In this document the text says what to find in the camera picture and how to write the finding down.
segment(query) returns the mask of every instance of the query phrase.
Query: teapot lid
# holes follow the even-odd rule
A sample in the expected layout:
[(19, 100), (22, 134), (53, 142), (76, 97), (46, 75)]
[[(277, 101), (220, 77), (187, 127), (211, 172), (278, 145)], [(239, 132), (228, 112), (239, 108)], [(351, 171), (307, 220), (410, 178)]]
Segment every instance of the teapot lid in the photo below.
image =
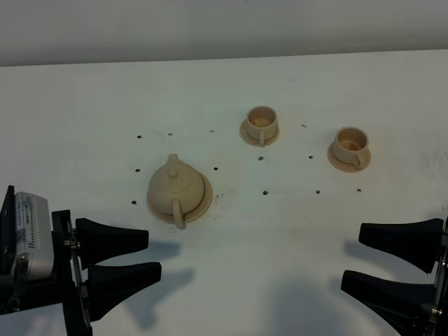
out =
[(194, 172), (191, 166), (179, 160), (177, 154), (170, 154), (167, 163), (151, 177), (149, 188), (165, 193), (179, 193), (191, 184)]

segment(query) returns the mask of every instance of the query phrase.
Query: white table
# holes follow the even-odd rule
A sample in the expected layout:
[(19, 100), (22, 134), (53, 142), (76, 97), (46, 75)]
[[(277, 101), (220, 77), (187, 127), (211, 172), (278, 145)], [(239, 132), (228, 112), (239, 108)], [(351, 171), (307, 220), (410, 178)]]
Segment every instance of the white table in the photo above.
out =
[[(266, 148), (239, 137), (257, 105), (279, 115)], [(150, 231), (147, 251), (102, 265), (160, 261), (161, 282), (94, 336), (391, 336), (340, 290), (344, 270), (433, 280), (357, 240), (362, 222), (448, 213), (448, 50), (0, 68), (0, 111), (2, 193), (12, 184), (72, 219)], [(370, 138), (358, 174), (327, 159), (349, 125)], [(186, 230), (145, 203), (170, 153), (216, 195)], [(0, 316), (0, 329), (65, 335), (59, 305)]]

